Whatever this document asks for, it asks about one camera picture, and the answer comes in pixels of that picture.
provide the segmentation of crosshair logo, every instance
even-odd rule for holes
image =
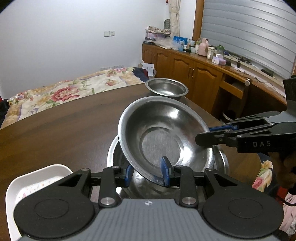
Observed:
[[[153,202],[151,202],[150,200],[148,200],[148,201],[144,202],[144,204],[146,204],[147,206],[150,206],[150,205],[153,204]]]

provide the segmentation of human hand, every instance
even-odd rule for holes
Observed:
[[[296,175],[292,173],[293,167],[296,167],[296,152],[288,155],[284,161],[280,159],[277,152],[269,152],[276,178],[283,188],[292,188],[296,183]]]

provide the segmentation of pink kettle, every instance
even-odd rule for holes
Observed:
[[[198,54],[202,56],[207,56],[207,49],[209,47],[209,41],[206,38],[202,38],[202,42],[198,48]]]

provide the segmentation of pink fabric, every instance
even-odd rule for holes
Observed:
[[[288,203],[296,203],[296,195],[291,195],[290,193],[288,193],[285,200]],[[289,234],[291,233],[292,230],[293,231],[295,230],[295,224],[292,225],[292,223],[293,223],[293,220],[296,218],[296,207],[290,207],[284,204],[283,210],[284,210],[284,220],[279,229]]]

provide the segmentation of beige curtain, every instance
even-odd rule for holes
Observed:
[[[181,0],[169,0],[170,11],[170,37],[180,36],[180,4]]]

